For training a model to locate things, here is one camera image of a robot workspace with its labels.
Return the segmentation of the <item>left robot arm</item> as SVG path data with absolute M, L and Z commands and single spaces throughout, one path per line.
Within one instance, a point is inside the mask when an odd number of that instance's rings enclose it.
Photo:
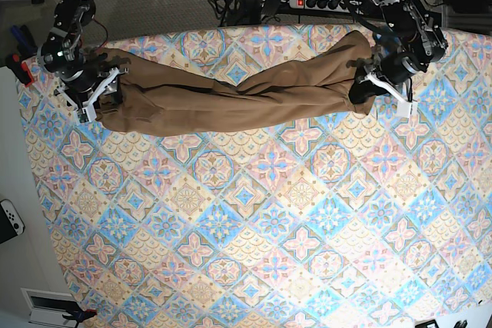
M 350 0 L 343 0 L 351 15 L 380 39 L 399 41 L 387 55 L 375 54 L 357 66 L 349 91 L 352 104 L 389 94 L 397 100 L 397 116 L 409 118 L 417 113 L 412 77 L 425 73 L 430 64 L 441 60 L 448 47 L 440 29 L 440 20 L 421 0 L 369 0 L 381 11 L 386 29 L 365 21 Z

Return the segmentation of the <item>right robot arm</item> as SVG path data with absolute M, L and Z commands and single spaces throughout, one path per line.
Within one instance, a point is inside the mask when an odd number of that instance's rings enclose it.
M 83 124 L 96 120 L 101 98 L 121 103 L 120 77 L 128 73 L 120 61 L 109 61 L 106 53 L 83 50 L 83 28 L 94 20 L 95 11 L 95 0 L 61 0 L 37 54 L 40 66 L 61 81 L 55 94 L 66 100 Z

